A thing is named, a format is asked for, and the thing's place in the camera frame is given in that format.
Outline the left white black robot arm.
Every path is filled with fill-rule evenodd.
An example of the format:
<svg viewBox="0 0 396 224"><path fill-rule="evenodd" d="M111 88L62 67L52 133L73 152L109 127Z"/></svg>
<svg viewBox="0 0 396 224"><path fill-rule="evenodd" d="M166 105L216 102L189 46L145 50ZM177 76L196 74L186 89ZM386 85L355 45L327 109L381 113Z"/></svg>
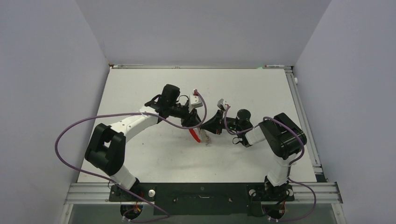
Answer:
<svg viewBox="0 0 396 224"><path fill-rule="evenodd" d="M103 171L111 181L120 185L121 195L128 201L139 195L139 180L124 165L126 144L145 129L166 122L168 117L179 118L180 129L199 128L200 119L197 108L203 107L207 114L206 102L197 90L188 96L186 103L179 103L180 89L174 85L164 86L161 94L154 96L137 112L124 115L123 119L106 125L98 124L92 133L85 160Z"/></svg>

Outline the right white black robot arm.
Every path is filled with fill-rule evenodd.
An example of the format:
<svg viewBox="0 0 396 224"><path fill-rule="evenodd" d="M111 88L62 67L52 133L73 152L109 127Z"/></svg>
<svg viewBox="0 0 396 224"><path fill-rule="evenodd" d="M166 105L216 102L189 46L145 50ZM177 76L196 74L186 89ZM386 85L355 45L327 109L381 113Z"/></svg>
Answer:
<svg viewBox="0 0 396 224"><path fill-rule="evenodd" d="M263 190L256 190L253 195L263 195L267 200L273 201L290 196L291 166L304 155L304 146L307 143L305 133L285 113L264 118L254 126L250 122L249 110L238 110L235 118L227 117L227 111L218 110L202 125L202 129L214 134L221 134L226 130L235 135L245 147L266 141L273 153L271 167L264 178Z"/></svg>

